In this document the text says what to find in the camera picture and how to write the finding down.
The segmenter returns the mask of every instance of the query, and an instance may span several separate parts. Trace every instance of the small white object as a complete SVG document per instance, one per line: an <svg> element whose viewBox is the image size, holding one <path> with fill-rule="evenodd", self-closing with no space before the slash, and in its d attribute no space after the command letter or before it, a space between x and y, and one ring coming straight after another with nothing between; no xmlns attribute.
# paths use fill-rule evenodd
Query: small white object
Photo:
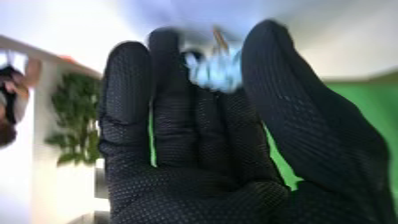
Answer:
<svg viewBox="0 0 398 224"><path fill-rule="evenodd" d="M187 67L190 81L213 91L233 93L242 87L242 46L229 47L229 52L221 51L199 61L194 54L187 54Z"/></svg>

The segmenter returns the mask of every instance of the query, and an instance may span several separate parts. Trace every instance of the glove finger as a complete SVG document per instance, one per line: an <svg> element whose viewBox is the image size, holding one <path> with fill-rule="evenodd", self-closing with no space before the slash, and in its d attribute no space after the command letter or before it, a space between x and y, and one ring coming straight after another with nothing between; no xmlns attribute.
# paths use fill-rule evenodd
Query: glove finger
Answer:
<svg viewBox="0 0 398 224"><path fill-rule="evenodd" d="M233 176L231 153L226 143L226 128L221 118L217 95L197 87L196 126L199 131L201 168Z"/></svg>
<svg viewBox="0 0 398 224"><path fill-rule="evenodd" d="M100 151L109 171L132 164L149 165L149 99L149 53L141 43L126 42L109 56L100 100Z"/></svg>
<svg viewBox="0 0 398 224"><path fill-rule="evenodd" d="M149 36L157 94L153 129L158 166L197 166L194 131L194 86L180 54L180 37L171 29Z"/></svg>
<svg viewBox="0 0 398 224"><path fill-rule="evenodd" d="M233 94L221 94L219 105L238 180L242 184L254 180L272 180L283 184L277 166L270 158L263 122L244 89Z"/></svg>
<svg viewBox="0 0 398 224"><path fill-rule="evenodd" d="M324 85L288 29L274 21L261 22L251 31L242 73L247 96L297 176L331 191L348 192L347 186L357 189L361 183L363 171L350 172L354 164L368 160L368 153L386 156L384 140L356 105Z"/></svg>

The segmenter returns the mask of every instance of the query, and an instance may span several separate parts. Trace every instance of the gloved hand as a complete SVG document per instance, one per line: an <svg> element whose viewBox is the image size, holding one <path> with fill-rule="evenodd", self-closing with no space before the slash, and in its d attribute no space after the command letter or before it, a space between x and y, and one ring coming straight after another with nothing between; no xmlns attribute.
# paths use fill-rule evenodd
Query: gloved hand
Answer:
<svg viewBox="0 0 398 224"><path fill-rule="evenodd" d="M100 151L112 223L393 223L384 140L316 78L284 27L265 21L247 37L247 95L190 84L178 46L176 32L160 29L149 51L126 42L109 57ZM295 192L256 111L304 178Z"/></svg>

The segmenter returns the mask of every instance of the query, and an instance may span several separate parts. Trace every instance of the potted plant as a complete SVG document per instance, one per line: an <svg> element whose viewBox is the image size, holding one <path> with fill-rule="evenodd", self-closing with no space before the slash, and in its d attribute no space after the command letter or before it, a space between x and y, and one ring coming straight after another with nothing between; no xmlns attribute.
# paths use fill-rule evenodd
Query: potted plant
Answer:
<svg viewBox="0 0 398 224"><path fill-rule="evenodd" d="M57 165L94 165L100 158L98 100L100 80L77 73L66 74L52 96L59 131L46 138L46 143L61 149Z"/></svg>

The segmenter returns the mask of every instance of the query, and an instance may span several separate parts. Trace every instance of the ceiling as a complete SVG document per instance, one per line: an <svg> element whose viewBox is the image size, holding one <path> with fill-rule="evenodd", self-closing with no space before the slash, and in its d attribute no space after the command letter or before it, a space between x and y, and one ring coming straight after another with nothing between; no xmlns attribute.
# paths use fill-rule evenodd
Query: ceiling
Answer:
<svg viewBox="0 0 398 224"><path fill-rule="evenodd" d="M144 41L158 27L178 27L187 41L205 43L219 25L229 39L242 41L265 18L288 25L299 51L325 79L357 78L398 66L396 0L18 2L0 2L7 9L0 20L13 21L0 24L0 32L98 70L117 42Z"/></svg>

